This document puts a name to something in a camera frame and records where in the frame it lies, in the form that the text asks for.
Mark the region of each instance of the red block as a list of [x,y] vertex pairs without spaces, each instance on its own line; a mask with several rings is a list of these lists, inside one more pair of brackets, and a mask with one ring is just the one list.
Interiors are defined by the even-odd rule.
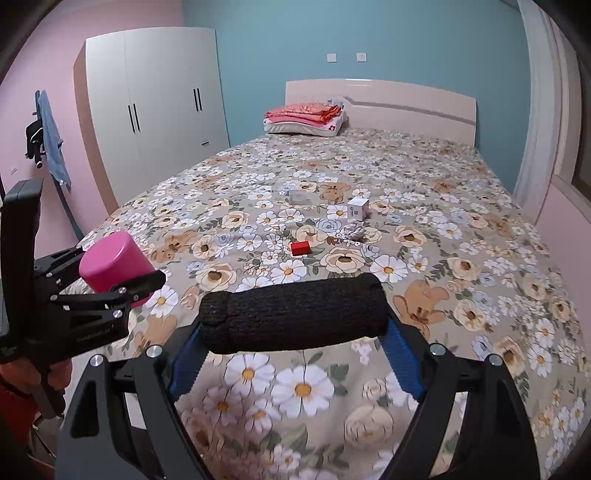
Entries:
[[310,244],[308,242],[296,242],[291,244],[291,253],[293,253],[294,256],[309,254]]

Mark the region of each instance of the black foam roller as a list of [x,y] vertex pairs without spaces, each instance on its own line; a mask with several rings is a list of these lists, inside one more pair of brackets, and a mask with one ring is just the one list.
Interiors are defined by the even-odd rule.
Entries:
[[300,350],[383,335],[388,302],[370,273],[204,296],[198,321],[214,353]]

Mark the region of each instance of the floral bedsheet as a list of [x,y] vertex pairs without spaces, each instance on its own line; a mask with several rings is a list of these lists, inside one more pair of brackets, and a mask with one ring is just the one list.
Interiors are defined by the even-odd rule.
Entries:
[[[322,202],[293,206],[290,189]],[[342,238],[339,205],[354,196],[368,198],[371,213],[360,242]],[[371,272],[400,319],[430,342],[503,357],[544,477],[582,429],[589,365],[574,307],[535,227],[472,147],[362,129],[266,135],[136,197],[82,245],[120,229],[167,282],[132,312],[129,336],[105,348],[110,359],[164,343],[194,320],[207,292]],[[293,257],[294,241],[312,253]],[[456,396],[434,473],[450,463],[465,402]],[[176,405],[215,478],[282,480],[379,478],[416,406],[370,338],[210,353]]]

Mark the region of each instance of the pink cylinder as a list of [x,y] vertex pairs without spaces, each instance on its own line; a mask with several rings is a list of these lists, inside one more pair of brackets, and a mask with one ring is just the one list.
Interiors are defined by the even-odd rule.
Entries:
[[[154,270],[130,234],[115,232],[101,238],[86,251],[78,272],[95,293],[100,293]],[[132,307],[143,305],[148,299],[138,300]]]

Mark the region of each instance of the white wardrobe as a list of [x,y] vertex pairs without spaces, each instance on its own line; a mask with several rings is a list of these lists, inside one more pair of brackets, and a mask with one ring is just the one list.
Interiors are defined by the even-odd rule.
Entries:
[[109,213],[228,148],[215,31],[142,28],[86,40],[74,86]]

